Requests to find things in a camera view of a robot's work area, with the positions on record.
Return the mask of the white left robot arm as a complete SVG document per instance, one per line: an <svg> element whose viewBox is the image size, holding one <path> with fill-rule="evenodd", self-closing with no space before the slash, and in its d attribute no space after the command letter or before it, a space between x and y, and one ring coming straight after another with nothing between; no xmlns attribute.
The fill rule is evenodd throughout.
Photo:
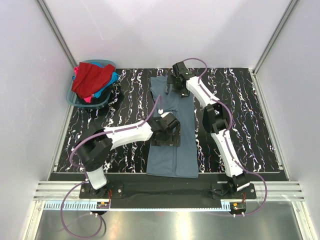
<svg viewBox="0 0 320 240"><path fill-rule="evenodd" d="M181 123L171 112L133 124L108 127L92 132L77 142L74 153L83 165L90 192L97 198L108 193L103 165L109 152L134 142L151 141L153 146L179 147Z"/></svg>

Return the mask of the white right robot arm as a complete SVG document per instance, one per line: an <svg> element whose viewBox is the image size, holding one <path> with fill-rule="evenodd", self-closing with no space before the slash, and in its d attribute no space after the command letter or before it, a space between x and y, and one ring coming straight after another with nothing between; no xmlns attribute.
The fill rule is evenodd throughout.
<svg viewBox="0 0 320 240"><path fill-rule="evenodd" d="M233 126L231 111L205 86L201 76L196 76L187 69L183 61L175 63L172 70L173 73L167 76L166 94L170 91L176 92L181 97L193 94L203 107L202 126L215 141L223 160L227 183L220 190L214 189L212 192L220 197L229 195L235 199L239 198L250 182L231 140L230 130Z"/></svg>

